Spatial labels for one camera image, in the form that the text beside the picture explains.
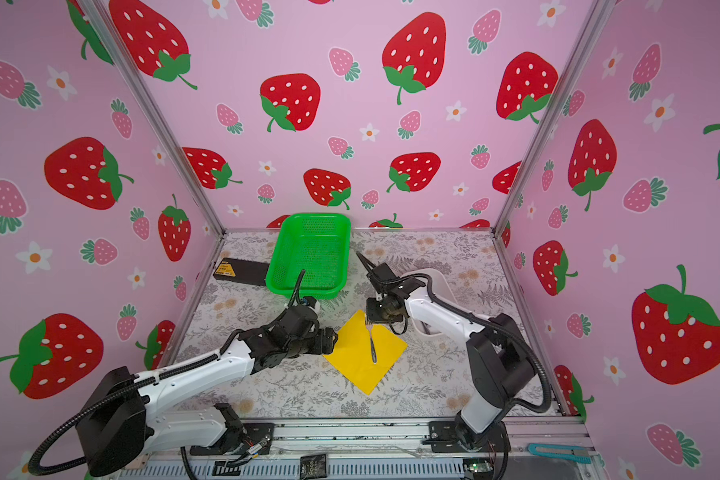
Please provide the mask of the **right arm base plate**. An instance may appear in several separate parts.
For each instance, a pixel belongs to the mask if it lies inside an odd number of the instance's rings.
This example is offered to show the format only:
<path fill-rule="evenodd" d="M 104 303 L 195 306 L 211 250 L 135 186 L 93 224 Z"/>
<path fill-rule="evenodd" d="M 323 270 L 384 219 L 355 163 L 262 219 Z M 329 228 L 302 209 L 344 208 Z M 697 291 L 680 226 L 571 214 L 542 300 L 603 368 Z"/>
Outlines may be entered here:
<path fill-rule="evenodd" d="M 434 453 L 508 453 L 510 440 L 503 423 L 473 432 L 465 423 L 440 420 L 428 423 L 428 433 L 421 441 Z"/>

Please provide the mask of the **yellow paper napkin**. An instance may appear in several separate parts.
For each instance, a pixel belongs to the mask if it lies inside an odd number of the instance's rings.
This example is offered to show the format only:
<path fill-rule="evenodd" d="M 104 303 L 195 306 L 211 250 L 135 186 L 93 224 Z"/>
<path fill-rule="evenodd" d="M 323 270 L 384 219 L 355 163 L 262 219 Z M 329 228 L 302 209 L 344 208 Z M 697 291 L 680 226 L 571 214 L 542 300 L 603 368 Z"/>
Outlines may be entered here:
<path fill-rule="evenodd" d="M 408 347 L 404 340 L 381 325 L 373 326 L 373 339 L 378 357 L 377 364 L 371 361 L 365 313 L 358 310 L 340 328 L 333 353 L 324 356 L 349 382 L 366 395 L 372 393 Z"/>

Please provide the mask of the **silver fork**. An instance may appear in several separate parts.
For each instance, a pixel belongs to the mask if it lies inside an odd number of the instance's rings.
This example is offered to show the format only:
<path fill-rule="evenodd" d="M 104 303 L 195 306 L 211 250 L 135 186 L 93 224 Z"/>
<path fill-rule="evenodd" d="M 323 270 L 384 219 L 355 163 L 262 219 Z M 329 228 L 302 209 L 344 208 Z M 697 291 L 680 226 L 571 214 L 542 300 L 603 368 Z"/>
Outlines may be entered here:
<path fill-rule="evenodd" d="M 374 339 L 373 339 L 373 324 L 370 324 L 370 323 L 366 324 L 366 329 L 367 329 L 367 332 L 369 335 L 371 361 L 373 364 L 377 364 L 378 357 L 377 357 L 377 352 L 376 352 L 375 343 L 374 343 Z"/>

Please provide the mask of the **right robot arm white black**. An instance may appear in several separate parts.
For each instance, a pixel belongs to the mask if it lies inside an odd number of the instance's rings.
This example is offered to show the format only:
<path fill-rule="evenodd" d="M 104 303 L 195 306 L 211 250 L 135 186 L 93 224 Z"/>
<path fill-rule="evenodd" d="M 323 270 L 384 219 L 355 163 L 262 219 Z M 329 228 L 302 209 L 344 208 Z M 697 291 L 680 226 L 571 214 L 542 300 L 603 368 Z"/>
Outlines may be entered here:
<path fill-rule="evenodd" d="M 484 448 L 515 407 L 535 413 L 550 409 L 549 375 L 512 317 L 478 315 L 458 305 L 438 270 L 398 276 L 385 263 L 375 264 L 362 253 L 357 257 L 376 291 L 365 309 L 373 324 L 417 321 L 465 347 L 476 393 L 454 420 L 454 441 L 462 449 Z"/>

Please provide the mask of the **green plastic basket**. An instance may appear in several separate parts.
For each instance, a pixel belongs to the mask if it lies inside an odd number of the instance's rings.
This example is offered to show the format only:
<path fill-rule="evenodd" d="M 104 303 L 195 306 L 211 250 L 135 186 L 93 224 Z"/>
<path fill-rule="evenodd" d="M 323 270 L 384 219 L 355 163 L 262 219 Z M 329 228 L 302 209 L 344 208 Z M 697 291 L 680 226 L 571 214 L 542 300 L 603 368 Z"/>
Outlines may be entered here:
<path fill-rule="evenodd" d="M 346 286 L 352 232 L 350 219 L 333 213 L 299 213 L 281 226 L 266 275 L 266 286 L 289 296 L 335 298 Z"/>

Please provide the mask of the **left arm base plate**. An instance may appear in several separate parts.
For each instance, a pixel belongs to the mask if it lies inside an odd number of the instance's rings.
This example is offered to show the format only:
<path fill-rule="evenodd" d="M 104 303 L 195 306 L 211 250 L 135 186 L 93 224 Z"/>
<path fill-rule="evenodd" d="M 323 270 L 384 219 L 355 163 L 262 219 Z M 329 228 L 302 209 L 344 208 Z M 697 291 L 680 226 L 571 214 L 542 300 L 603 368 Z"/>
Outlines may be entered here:
<path fill-rule="evenodd" d="M 192 456 L 214 455 L 267 455 L 274 437 L 274 423 L 244 423 L 242 427 L 228 429 L 210 447 L 192 446 Z"/>

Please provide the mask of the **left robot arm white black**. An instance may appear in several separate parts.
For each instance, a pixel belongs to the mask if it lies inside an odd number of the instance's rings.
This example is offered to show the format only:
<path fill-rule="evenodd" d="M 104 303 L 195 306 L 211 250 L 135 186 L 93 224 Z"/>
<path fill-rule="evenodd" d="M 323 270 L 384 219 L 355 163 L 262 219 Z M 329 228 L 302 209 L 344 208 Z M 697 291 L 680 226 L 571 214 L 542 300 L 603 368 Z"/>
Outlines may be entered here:
<path fill-rule="evenodd" d="M 91 476 L 105 477 L 142 455 L 173 449 L 246 456 L 253 442 L 229 404 L 192 412 L 179 412 L 176 405 L 286 359 L 332 353 L 338 335 L 320 325 L 318 314 L 315 298 L 294 293 L 273 321 L 236 329 L 206 354 L 138 374 L 125 367 L 110 371 L 81 411 L 33 452 L 29 473 L 46 476 L 84 466 Z"/>

